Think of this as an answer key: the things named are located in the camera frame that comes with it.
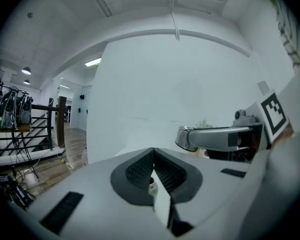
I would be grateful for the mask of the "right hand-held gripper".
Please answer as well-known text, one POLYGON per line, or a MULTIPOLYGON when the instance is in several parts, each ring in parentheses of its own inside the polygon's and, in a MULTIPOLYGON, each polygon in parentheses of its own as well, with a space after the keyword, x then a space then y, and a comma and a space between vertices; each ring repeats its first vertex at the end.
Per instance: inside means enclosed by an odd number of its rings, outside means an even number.
POLYGON ((250 162, 257 152, 272 148, 288 125, 272 90, 260 102, 236 111, 232 127, 194 129, 187 140, 192 146, 206 149, 210 159, 250 162))

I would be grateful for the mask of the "yellow black striped floor strip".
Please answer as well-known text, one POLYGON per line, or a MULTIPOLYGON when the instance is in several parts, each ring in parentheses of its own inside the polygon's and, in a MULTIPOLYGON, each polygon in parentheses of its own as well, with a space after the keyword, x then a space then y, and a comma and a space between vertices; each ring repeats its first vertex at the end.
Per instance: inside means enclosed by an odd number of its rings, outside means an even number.
POLYGON ((77 170, 73 168, 67 161, 65 161, 63 158, 60 158, 60 160, 68 167, 70 168, 73 172, 76 172, 77 170))

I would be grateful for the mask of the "dark wooden railing post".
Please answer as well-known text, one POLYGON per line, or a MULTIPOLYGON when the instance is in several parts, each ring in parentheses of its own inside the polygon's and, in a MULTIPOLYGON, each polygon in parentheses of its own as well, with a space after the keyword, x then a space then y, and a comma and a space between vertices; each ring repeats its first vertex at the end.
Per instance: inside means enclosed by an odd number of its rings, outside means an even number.
POLYGON ((56 135, 57 145, 62 148, 65 145, 65 131, 64 131, 64 115, 66 108, 66 97, 60 96, 58 101, 58 111, 56 119, 56 135))

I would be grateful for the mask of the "potted flower bouquet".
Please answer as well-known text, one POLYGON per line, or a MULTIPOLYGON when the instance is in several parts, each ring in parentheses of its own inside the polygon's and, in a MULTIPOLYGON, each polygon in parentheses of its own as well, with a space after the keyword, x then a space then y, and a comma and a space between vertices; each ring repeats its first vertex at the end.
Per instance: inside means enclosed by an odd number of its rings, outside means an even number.
POLYGON ((209 128, 213 128, 213 126, 211 124, 207 123, 206 119, 203 119, 195 125, 195 128, 196 129, 209 129, 209 128))

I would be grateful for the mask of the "group of black caps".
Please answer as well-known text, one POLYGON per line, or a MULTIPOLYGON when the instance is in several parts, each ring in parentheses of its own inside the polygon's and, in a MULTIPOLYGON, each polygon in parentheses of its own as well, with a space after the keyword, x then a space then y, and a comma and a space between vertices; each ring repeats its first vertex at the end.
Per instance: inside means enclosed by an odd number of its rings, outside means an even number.
POLYGON ((79 96, 79 106, 78 106, 78 112, 84 113, 85 115, 88 114, 88 107, 89 107, 89 94, 81 94, 79 96))

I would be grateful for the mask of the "white ceiling conduit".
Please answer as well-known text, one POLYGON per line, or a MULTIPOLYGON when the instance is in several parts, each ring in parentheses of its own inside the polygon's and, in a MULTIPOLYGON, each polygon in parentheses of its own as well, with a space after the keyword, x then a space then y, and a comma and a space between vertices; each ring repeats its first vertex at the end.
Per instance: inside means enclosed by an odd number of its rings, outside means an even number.
POLYGON ((175 30, 175 38, 177 41, 180 41, 181 40, 180 30, 178 28, 177 20, 176 20, 175 14, 174 14, 175 0, 169 0, 169 2, 170 2, 171 17, 172 17, 172 21, 173 21, 173 25, 174 25, 174 30, 175 30))

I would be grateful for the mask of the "black floor backpack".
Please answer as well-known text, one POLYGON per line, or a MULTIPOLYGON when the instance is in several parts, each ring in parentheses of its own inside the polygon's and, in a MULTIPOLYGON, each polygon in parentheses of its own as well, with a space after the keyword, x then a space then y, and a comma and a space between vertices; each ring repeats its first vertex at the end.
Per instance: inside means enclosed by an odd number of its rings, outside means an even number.
POLYGON ((36 200, 34 195, 19 185, 6 185, 4 188, 4 194, 11 203, 20 206, 23 210, 27 210, 28 207, 36 200))

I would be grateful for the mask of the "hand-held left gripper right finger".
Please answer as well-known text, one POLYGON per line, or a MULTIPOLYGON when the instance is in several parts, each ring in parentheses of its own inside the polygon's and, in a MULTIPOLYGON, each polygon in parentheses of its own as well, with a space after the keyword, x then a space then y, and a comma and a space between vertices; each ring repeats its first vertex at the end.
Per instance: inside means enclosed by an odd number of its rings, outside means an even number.
POLYGON ((154 213, 168 225, 170 207, 178 218, 199 226, 235 192, 250 164, 209 159, 169 149, 154 149, 153 178, 158 185, 154 213), (237 174, 224 173, 229 169, 237 174))

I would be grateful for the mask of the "person's striped white shirt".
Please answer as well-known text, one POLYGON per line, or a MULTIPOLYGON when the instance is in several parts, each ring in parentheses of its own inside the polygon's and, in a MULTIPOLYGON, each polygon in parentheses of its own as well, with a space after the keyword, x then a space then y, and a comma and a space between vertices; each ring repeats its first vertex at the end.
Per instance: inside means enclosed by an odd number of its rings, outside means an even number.
POLYGON ((282 45, 292 67, 300 67, 300 23, 283 0, 269 0, 276 13, 277 27, 282 45))

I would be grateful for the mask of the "white wall plate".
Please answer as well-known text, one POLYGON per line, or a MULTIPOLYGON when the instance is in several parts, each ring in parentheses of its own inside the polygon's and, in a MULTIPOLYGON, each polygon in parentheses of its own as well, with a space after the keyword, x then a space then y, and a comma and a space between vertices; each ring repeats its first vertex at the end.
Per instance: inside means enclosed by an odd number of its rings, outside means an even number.
POLYGON ((270 88, 265 80, 258 82, 257 85, 263 96, 270 91, 270 88))

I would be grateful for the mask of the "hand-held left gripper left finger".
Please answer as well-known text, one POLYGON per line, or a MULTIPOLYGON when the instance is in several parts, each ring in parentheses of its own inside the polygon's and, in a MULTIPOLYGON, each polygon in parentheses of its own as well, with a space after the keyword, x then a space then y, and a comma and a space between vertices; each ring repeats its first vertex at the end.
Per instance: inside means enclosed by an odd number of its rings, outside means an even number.
POLYGON ((89 164, 31 204, 28 213, 61 240, 171 240, 148 188, 154 150, 89 164))

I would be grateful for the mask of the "small shiny metal cup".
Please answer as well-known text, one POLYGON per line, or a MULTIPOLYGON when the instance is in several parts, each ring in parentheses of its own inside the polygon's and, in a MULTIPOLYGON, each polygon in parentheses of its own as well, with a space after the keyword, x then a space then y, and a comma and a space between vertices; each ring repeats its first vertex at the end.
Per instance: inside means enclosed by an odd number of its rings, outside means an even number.
POLYGON ((177 131, 177 135, 175 138, 175 144, 182 148, 185 151, 195 153, 198 150, 198 147, 190 144, 188 140, 188 135, 190 132, 194 130, 193 127, 190 126, 180 126, 177 131))

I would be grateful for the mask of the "person's right forearm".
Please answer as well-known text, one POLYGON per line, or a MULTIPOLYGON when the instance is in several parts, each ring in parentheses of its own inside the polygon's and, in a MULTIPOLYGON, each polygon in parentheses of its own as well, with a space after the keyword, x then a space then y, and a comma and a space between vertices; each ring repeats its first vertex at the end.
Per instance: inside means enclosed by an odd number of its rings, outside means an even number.
POLYGON ((274 147, 275 145, 277 145, 279 142, 292 137, 294 134, 294 130, 293 127, 291 126, 291 124, 288 124, 286 126, 286 128, 279 134, 279 136, 274 140, 272 146, 274 147))

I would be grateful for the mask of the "row of hanging backpacks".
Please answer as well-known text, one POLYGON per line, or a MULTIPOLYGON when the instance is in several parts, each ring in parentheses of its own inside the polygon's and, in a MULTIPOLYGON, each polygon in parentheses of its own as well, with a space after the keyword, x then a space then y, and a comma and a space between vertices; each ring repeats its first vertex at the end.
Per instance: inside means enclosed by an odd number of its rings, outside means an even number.
POLYGON ((0 80, 0 132, 28 132, 32 125, 33 98, 0 80))

